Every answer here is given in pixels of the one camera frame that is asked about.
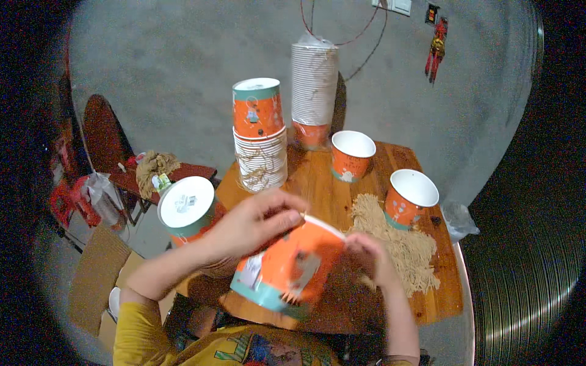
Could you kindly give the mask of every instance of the red chair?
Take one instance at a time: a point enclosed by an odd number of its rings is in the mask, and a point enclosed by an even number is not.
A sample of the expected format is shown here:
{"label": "red chair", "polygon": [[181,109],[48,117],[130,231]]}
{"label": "red chair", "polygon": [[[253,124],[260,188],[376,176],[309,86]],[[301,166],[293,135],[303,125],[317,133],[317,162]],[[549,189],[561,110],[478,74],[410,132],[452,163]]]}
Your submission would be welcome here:
{"label": "red chair", "polygon": [[[134,153],[110,103],[102,95],[94,94],[87,101],[83,135],[92,167],[96,172],[111,174],[110,181],[120,193],[124,214],[132,226],[136,225],[141,213],[146,213],[151,204],[158,204],[160,197],[158,193],[153,193],[147,201],[140,198],[136,167],[127,164]],[[120,170],[118,163],[126,166],[126,173]],[[211,167],[181,163],[180,168],[169,174],[169,179],[176,182],[189,176],[201,176],[211,180],[216,173],[217,170]],[[136,202],[141,210],[132,218],[131,209]]]}

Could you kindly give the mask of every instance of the wooden table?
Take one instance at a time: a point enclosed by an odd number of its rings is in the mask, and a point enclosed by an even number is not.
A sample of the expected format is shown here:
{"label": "wooden table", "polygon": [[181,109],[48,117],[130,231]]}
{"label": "wooden table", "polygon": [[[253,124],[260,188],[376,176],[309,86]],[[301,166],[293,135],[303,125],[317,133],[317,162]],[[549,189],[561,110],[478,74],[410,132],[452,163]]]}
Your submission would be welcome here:
{"label": "wooden table", "polygon": [[[372,193],[384,200],[389,177],[397,169],[421,170],[413,151],[409,148],[376,142],[377,152],[366,176],[354,184],[338,181],[330,172],[331,154],[304,152],[293,146],[288,148],[289,179],[282,189],[307,199],[311,214],[341,231],[352,226],[350,210],[352,200],[360,193]],[[237,163],[232,164],[217,189],[220,201],[231,209],[251,194],[238,187]],[[434,274],[441,281],[437,290],[426,295],[416,292],[409,299],[417,324],[429,324],[462,312],[462,289],[458,268],[443,220],[434,225],[431,217],[442,217],[439,205],[428,210],[419,220],[421,231],[431,235],[437,243],[437,253],[431,260]],[[217,280],[193,275],[177,287],[185,296],[218,304],[233,316],[256,323],[268,323],[286,329],[320,333],[359,334],[367,323],[384,322],[382,296],[365,286],[355,285],[350,278],[353,262],[343,256],[328,277],[322,300],[310,318],[297,322],[292,318],[264,309],[229,290],[231,279]]]}

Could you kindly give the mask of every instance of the jute twine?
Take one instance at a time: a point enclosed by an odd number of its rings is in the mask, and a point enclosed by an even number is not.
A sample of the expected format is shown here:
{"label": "jute twine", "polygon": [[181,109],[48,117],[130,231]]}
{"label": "jute twine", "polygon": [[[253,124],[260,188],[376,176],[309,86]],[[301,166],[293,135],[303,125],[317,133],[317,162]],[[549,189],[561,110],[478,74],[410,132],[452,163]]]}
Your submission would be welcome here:
{"label": "jute twine", "polygon": [[[267,153],[263,150],[257,150],[254,153],[251,153],[250,155],[243,155],[239,153],[235,153],[234,155],[236,156],[236,161],[238,162],[239,166],[244,166],[246,168],[248,168],[247,162],[250,163],[254,158],[262,157],[265,159],[265,165],[255,168],[251,173],[242,174],[242,170],[239,169],[240,180],[237,182],[238,187],[250,193],[256,193],[258,191],[271,187],[269,184],[267,174],[277,172],[275,168],[274,158],[281,157],[281,159],[283,160],[287,159],[287,151],[285,150],[285,148],[274,153]],[[286,166],[287,164],[285,163],[279,169],[286,169]],[[251,190],[243,182],[246,182],[249,186],[260,185],[261,187],[258,190]]]}

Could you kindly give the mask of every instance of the transparent plastic bag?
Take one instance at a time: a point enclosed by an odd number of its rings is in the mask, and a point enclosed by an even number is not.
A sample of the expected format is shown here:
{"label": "transparent plastic bag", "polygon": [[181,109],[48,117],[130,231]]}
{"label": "transparent plastic bag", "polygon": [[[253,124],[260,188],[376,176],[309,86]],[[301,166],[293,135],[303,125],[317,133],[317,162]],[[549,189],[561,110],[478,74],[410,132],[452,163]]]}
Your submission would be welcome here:
{"label": "transparent plastic bag", "polygon": [[468,208],[463,204],[446,201],[440,209],[452,243],[462,240],[468,234],[480,234],[480,229],[476,227]]}
{"label": "transparent plastic bag", "polygon": [[116,195],[114,185],[108,179],[110,175],[92,173],[88,177],[82,192],[91,200],[91,206],[100,215],[104,224],[116,231],[123,229],[125,220],[119,211],[122,210],[122,202]]}

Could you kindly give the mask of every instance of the small label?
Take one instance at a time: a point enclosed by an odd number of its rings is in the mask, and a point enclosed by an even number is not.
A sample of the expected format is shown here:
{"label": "small label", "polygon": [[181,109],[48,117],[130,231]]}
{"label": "small label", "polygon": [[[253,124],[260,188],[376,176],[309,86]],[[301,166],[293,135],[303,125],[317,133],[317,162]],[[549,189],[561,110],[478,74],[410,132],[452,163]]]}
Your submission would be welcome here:
{"label": "small label", "polygon": [[259,253],[255,256],[249,257],[244,264],[244,269],[240,275],[240,282],[252,290],[258,288],[258,274],[263,264],[264,252]]}
{"label": "small label", "polygon": [[184,214],[189,209],[195,205],[197,202],[197,198],[195,196],[186,196],[182,194],[179,198],[175,201],[175,209],[178,213]]}

